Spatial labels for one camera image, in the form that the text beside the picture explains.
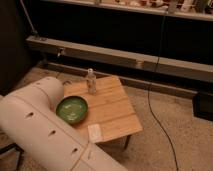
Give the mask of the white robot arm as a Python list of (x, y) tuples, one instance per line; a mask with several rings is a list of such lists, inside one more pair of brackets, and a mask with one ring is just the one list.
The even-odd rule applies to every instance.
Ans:
[(0, 128), (48, 171), (128, 171), (55, 114), (63, 84), (45, 77), (0, 99)]

